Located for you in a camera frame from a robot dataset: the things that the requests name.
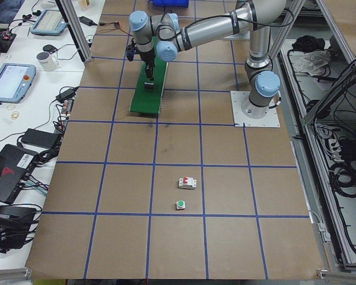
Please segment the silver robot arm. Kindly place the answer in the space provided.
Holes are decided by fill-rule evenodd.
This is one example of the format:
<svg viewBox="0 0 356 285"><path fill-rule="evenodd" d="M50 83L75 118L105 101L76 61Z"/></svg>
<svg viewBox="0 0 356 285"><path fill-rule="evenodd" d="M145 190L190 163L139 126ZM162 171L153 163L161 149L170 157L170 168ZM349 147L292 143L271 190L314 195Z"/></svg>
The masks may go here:
<svg viewBox="0 0 356 285"><path fill-rule="evenodd" d="M145 63L147 78L152 80L156 57L170 62L181 51L248 30L250 47L246 71L251 85L248 101L253 107L267 108L280 86L279 83L268 86L265 81L267 76L276 77L273 72L267 71L271 62L271 24L285 6L285 1L246 1L237 9L202 18L183 28L179 27L175 13L148 15L145 11L137 10L129 16L133 39L126 49L126 57L132 61L134 55L138 54Z"/></svg>

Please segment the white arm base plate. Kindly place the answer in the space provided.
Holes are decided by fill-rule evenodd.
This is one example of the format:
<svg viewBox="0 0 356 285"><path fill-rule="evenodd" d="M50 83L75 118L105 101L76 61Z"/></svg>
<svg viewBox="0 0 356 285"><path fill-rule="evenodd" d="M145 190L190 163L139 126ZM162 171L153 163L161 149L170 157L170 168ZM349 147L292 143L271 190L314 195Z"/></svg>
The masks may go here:
<svg viewBox="0 0 356 285"><path fill-rule="evenodd" d="M280 122L274 98L269 106L256 107L249 102L249 91L230 91L234 126L251 128L279 128Z"/></svg>
<svg viewBox="0 0 356 285"><path fill-rule="evenodd" d="M241 31L238 34L233 34L230 36L226 36L222 38L223 40L229 40L229 41L249 41L250 40L250 31L245 30Z"/></svg>

